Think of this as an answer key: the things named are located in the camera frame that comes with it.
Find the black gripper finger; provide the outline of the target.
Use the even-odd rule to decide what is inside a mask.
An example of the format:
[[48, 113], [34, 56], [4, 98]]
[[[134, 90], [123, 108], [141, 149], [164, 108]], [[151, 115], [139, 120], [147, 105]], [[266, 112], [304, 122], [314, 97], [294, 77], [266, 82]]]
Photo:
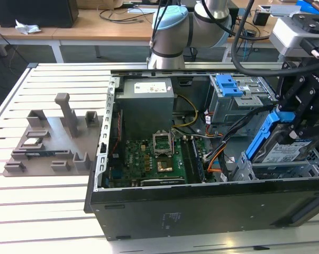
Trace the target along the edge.
[[294, 113], [295, 118], [289, 124], [287, 136], [293, 140], [319, 140], [319, 111]]
[[281, 77], [277, 86], [278, 110], [283, 112], [309, 112], [312, 95], [310, 75]]

